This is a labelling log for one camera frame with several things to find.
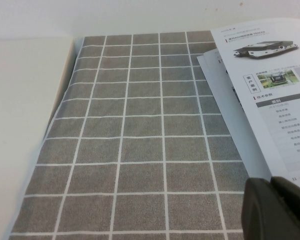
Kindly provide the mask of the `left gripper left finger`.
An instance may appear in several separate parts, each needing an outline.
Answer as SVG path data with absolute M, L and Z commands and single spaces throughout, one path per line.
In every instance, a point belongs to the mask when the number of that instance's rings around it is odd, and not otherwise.
M 241 225 L 245 240 L 284 240 L 276 223 L 279 196 L 271 181 L 249 178 L 245 182 Z

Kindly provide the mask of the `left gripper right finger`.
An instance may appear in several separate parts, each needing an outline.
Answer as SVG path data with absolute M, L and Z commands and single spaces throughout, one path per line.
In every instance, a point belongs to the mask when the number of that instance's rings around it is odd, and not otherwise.
M 276 223 L 281 235 L 285 240 L 300 240 L 300 187 L 279 176 L 272 177 L 270 184 L 278 195 Z

